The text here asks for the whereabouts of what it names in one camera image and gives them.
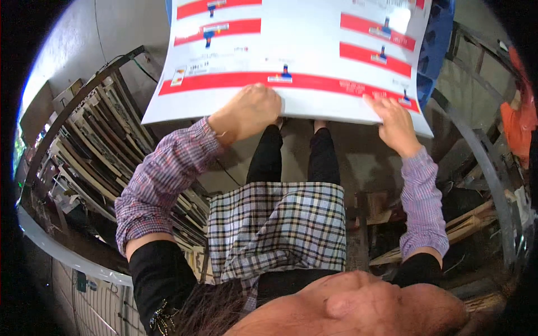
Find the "black pants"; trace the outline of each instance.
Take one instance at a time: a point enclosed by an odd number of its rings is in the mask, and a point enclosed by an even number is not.
[[[246,182],[280,182],[282,175],[282,136],[276,125],[269,125],[261,136]],[[308,162],[309,182],[329,182],[340,185],[340,170],[335,146],[327,128],[319,129],[310,140]]]

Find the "printed poster sheet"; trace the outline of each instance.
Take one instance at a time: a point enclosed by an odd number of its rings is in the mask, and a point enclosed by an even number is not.
[[[432,137],[416,100],[431,0],[173,1],[166,62],[143,124],[208,116],[263,83],[284,115],[374,124],[362,95],[392,97]]]

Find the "red stripe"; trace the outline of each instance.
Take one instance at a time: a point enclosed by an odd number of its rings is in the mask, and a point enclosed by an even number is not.
[[[200,0],[190,2],[183,6],[179,6],[177,20],[204,12],[207,12],[209,16],[207,4],[210,2],[212,2],[212,0]],[[247,5],[261,5],[261,0],[226,0],[226,3],[224,5],[217,6],[215,10]]]
[[[212,27],[216,25],[225,25],[228,24],[229,28],[227,30],[221,30],[220,33],[215,33],[213,39],[223,36],[230,35],[239,35],[239,34],[256,34],[261,32],[261,19],[248,19],[248,20],[236,20],[236,21],[225,21],[225,22],[215,22],[209,25],[201,26],[198,30],[198,33],[195,35],[187,37],[176,37],[174,40],[174,46],[182,45],[185,43],[203,40],[203,28]]]
[[[276,75],[277,73],[268,72],[240,72],[200,75],[185,77],[181,85],[176,86],[170,86],[172,81],[168,80],[164,81],[162,84],[161,90],[159,91],[159,96],[203,89],[241,88],[245,85],[253,83],[263,83],[268,87],[320,90],[355,97],[362,97],[363,94],[368,94],[374,97],[381,96],[386,98],[394,98],[396,100],[403,98],[403,95],[396,92],[390,92],[370,85],[348,80],[340,80],[337,78],[292,74],[292,83],[269,82],[267,80],[268,77],[273,77]],[[410,106],[405,107],[411,111],[419,113],[417,103],[413,99],[410,102]]]
[[[381,24],[378,24],[369,20],[365,20],[363,18],[359,18],[353,15],[344,14],[344,13],[340,15],[340,28],[345,28],[345,29],[353,30],[355,32],[368,34],[370,36],[373,36],[381,40],[390,41],[391,43],[401,46],[405,49],[408,49],[411,51],[415,50],[416,41],[403,34],[392,31],[390,38],[385,38],[385,37],[370,33],[370,28],[374,30],[377,30],[377,29],[381,30],[382,27],[383,25]]]
[[[360,48],[351,44],[340,42],[340,57],[388,69],[395,73],[411,78],[411,65],[393,57],[387,56],[387,63],[372,61],[372,56],[379,56],[380,51]]]
[[[416,0],[415,6],[420,9],[424,9],[424,0]]]

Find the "long dark hair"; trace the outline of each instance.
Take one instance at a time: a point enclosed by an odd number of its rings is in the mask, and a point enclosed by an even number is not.
[[[170,336],[221,336],[239,321],[246,302],[242,291],[239,280],[197,284],[181,309],[168,309],[160,330]]]

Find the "concrete floor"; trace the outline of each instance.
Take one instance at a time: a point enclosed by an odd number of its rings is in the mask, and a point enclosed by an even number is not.
[[[491,39],[506,40],[506,34],[493,14],[480,0],[456,2],[455,20],[479,30]],[[103,46],[101,52],[99,36]],[[58,20],[45,42],[36,66],[29,79],[23,107],[48,79],[54,95],[65,90],[77,78],[87,80],[105,61],[145,45],[152,54],[148,66],[155,78],[160,75],[168,45],[169,25],[165,2],[148,0],[76,0]],[[478,50],[470,45],[460,47],[459,57],[474,67]],[[155,83],[133,64],[122,68],[122,74],[142,110],[147,107]],[[486,56],[482,74],[506,98],[513,93],[513,83],[508,73]],[[463,73],[451,62],[445,61],[437,88],[458,108],[473,127],[487,129],[495,117],[495,102],[471,76]],[[435,125],[434,140],[424,140],[430,151],[443,146],[443,140],[453,131],[445,120],[428,106],[424,112],[430,125]],[[165,135],[179,124],[154,126],[159,135]],[[346,190],[346,204],[352,205],[356,191],[389,190],[397,197],[402,187],[399,174],[401,161],[378,138],[374,126],[331,123],[339,159],[342,185]],[[309,139],[312,135],[308,121],[291,120],[283,130],[282,180],[305,181],[309,155]],[[241,184],[245,182],[250,160],[259,136],[242,141],[222,157],[222,164]],[[457,160],[451,160],[457,167]],[[237,184],[217,165],[200,177],[209,191],[229,191]]]

